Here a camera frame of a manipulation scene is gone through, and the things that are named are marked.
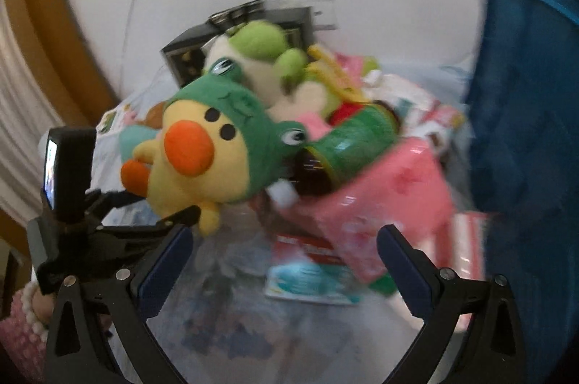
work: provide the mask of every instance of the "plush toy foot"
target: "plush toy foot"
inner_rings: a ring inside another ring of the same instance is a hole
[[[137,196],[147,197],[151,170],[137,160],[127,160],[121,167],[121,183],[124,188]]]
[[[216,208],[201,208],[199,232],[203,237],[215,234],[219,230],[219,210]]]

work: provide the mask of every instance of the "pink plastic bag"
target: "pink plastic bag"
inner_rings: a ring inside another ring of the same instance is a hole
[[[371,283],[386,272],[376,248],[384,224],[393,222],[416,244],[450,221],[453,204],[428,143],[408,138],[335,193],[301,199],[280,213],[321,232],[358,279]]]

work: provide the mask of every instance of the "red item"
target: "red item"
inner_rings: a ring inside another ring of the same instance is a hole
[[[332,115],[329,117],[328,123],[330,126],[338,126],[346,119],[354,116],[358,111],[363,109],[363,107],[364,106],[360,105],[359,103],[342,103],[342,106],[335,110],[334,113],[332,113]]]
[[[273,264],[282,265],[297,259],[319,265],[343,265],[332,244],[324,239],[281,234],[273,245]]]

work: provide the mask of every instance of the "pink packaging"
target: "pink packaging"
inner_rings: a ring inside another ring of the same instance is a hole
[[[368,284],[386,273],[376,249],[384,224],[396,224],[416,244],[450,221],[453,204],[428,142],[407,138],[335,193],[301,199],[280,213],[309,232],[321,231]]]
[[[440,229],[435,236],[415,245],[415,248],[426,253],[439,268],[450,267],[463,279],[484,280],[482,233],[487,219],[488,215],[482,212],[455,214],[449,225]],[[389,303],[415,330],[422,328],[423,321],[410,314],[400,293],[392,296]],[[470,320],[471,314],[461,315],[455,332],[467,330]]]
[[[452,219],[452,267],[467,280],[484,280],[482,232],[488,216],[482,212],[461,212]]]
[[[360,55],[345,55],[335,52],[337,63],[350,76],[358,88],[362,88],[362,71],[364,69],[364,57]]]

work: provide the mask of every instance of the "pink fabric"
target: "pink fabric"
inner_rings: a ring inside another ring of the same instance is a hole
[[[44,380],[46,344],[26,322],[21,298],[22,291],[14,294],[10,317],[0,322],[0,342],[22,376],[31,383],[40,383]]]
[[[322,231],[363,283],[386,273],[376,235],[389,222],[411,244],[449,223],[454,207],[438,162],[426,141],[403,139],[351,183],[280,211],[303,229]]]

